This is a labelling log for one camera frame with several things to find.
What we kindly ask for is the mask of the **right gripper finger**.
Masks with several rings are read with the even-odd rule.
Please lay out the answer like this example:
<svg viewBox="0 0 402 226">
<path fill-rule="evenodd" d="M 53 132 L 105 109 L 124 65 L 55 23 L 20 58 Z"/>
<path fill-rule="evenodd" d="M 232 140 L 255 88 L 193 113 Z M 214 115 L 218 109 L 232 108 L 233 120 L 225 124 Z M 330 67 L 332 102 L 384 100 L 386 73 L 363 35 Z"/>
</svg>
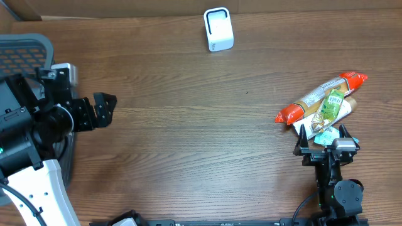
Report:
<svg viewBox="0 0 402 226">
<path fill-rule="evenodd" d="M 293 150 L 293 154 L 295 156 L 301 156 L 308 150 L 309 150 L 309 147 L 308 147 L 308 139 L 307 139 L 305 126 L 301 125 L 300 130 L 299 130 L 298 141 L 296 142 L 295 148 Z"/>
<path fill-rule="evenodd" d="M 358 145 L 356 140 L 349 134 L 344 124 L 341 124 L 339 126 L 339 134 L 341 143 L 345 144 L 347 146 L 347 149 L 355 147 L 355 150 L 360 150 L 361 147 Z"/>
</svg>

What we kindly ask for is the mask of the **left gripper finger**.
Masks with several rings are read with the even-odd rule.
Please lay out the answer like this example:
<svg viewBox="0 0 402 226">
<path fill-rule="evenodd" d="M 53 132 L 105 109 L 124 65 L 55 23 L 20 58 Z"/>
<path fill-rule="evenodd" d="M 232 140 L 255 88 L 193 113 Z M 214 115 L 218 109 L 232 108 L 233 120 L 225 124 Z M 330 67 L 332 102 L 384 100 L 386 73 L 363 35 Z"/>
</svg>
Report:
<svg viewBox="0 0 402 226">
<path fill-rule="evenodd" d="M 78 85 L 78 71 L 71 63 L 59 63 L 51 66 L 56 71 L 56 81 L 64 87 L 74 87 Z"/>
<path fill-rule="evenodd" d="M 97 127 L 107 127 L 112 122 L 113 111 L 117 105 L 117 97 L 115 95 L 97 92 L 94 93 L 94 100 Z"/>
</svg>

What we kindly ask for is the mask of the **teal wipes packet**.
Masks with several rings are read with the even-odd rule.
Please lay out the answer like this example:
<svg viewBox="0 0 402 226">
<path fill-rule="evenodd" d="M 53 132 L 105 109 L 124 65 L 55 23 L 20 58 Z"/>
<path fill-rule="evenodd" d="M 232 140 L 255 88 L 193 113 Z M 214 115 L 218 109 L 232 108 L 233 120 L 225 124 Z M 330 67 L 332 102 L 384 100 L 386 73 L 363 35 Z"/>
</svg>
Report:
<svg viewBox="0 0 402 226">
<path fill-rule="evenodd" d="M 340 137 L 339 130 L 334 128 L 333 126 L 328 127 L 324 132 L 317 133 L 313 141 L 315 144 L 320 144 L 322 146 L 331 145 L 334 139 Z"/>
</svg>

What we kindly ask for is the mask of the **green snack pouch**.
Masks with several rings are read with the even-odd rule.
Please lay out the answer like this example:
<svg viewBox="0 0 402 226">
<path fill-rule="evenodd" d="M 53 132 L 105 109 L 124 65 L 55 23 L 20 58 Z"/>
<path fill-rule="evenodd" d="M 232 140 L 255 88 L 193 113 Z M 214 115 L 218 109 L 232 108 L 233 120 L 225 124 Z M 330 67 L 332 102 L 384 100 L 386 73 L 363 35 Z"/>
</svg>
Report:
<svg viewBox="0 0 402 226">
<path fill-rule="evenodd" d="M 325 126 L 337 118 L 343 100 L 343 92 L 335 89 L 330 91 L 321 102 L 318 110 L 313 114 L 311 123 L 313 132 L 322 132 Z"/>
</svg>

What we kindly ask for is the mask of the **white tube gold cap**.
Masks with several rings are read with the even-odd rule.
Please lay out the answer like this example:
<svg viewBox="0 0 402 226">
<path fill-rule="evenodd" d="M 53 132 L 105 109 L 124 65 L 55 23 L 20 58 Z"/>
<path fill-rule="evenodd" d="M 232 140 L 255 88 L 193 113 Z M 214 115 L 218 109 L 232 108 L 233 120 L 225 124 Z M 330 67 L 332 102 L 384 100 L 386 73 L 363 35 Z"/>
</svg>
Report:
<svg viewBox="0 0 402 226">
<path fill-rule="evenodd" d="M 307 139 L 311 139 L 315 137 L 317 134 L 323 133 L 333 124 L 335 124 L 345 116 L 349 115 L 353 110 L 355 110 L 356 107 L 357 107 L 356 100 L 353 99 L 352 97 L 346 97 L 342 101 L 342 104 L 340 105 L 340 110 L 339 113 L 337 114 L 336 119 L 334 119 L 333 121 L 330 121 L 328 119 L 324 120 L 319 119 L 320 115 L 319 112 L 321 109 L 319 108 L 316 112 L 310 114 L 306 118 L 294 122 L 293 127 L 297 132 L 297 134 L 300 134 L 301 126 L 304 126 Z"/>
</svg>

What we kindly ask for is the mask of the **orange spaghetti packet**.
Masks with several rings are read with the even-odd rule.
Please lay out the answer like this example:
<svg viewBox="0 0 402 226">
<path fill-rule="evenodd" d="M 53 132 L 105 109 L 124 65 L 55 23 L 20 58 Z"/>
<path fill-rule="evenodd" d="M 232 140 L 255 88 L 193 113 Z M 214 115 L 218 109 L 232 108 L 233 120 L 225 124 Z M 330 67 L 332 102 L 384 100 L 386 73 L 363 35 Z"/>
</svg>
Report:
<svg viewBox="0 0 402 226">
<path fill-rule="evenodd" d="M 313 114 L 331 90 L 341 91 L 346 97 L 356 91 L 367 79 L 368 76 L 363 73 L 343 72 L 280 110 L 276 115 L 275 123 L 284 122 L 291 125 Z"/>
</svg>

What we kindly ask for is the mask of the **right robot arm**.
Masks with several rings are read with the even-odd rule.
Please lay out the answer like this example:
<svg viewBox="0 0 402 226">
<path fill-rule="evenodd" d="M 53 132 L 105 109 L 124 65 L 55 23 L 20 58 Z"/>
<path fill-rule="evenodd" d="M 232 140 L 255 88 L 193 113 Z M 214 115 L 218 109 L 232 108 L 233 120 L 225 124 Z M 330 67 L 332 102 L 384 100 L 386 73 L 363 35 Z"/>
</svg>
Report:
<svg viewBox="0 0 402 226">
<path fill-rule="evenodd" d="M 342 124 L 339 138 L 323 150 L 310 149 L 305 126 L 300 127 L 299 138 L 293 154 L 302 156 L 303 166 L 315 168 L 317 191 L 307 197 L 295 210 L 291 225 L 368 225 L 360 219 L 364 185 L 357 179 L 344 179 L 341 167 L 352 163 L 360 146 Z M 300 210 L 312 199 L 318 198 L 321 209 L 308 219 L 297 219 Z"/>
</svg>

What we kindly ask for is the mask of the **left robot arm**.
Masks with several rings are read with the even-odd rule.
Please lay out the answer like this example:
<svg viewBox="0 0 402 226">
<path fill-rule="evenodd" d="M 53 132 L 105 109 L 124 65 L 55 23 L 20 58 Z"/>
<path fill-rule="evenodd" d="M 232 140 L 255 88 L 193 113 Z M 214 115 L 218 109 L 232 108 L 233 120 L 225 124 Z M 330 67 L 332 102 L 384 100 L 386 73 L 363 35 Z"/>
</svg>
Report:
<svg viewBox="0 0 402 226">
<path fill-rule="evenodd" d="M 73 98 L 66 69 L 36 68 L 1 79 L 1 189 L 26 225 L 79 225 L 54 145 L 107 127 L 114 95 Z"/>
</svg>

